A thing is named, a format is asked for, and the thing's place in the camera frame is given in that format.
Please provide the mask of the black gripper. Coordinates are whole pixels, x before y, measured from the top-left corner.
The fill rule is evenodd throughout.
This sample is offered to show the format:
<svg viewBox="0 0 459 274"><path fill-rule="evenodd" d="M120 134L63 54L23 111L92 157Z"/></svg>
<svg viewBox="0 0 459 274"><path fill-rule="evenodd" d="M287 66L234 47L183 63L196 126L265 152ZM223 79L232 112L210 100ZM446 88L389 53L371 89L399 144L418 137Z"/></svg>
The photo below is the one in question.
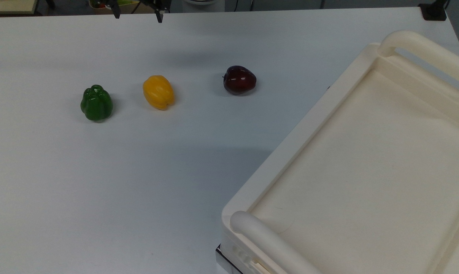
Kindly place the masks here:
<svg viewBox="0 0 459 274"><path fill-rule="evenodd" d="M170 10L172 0L143 0L143 4L154 10L158 23L163 22L164 10ZM118 3L111 4L111 10L115 18L119 19L121 10Z"/></svg>

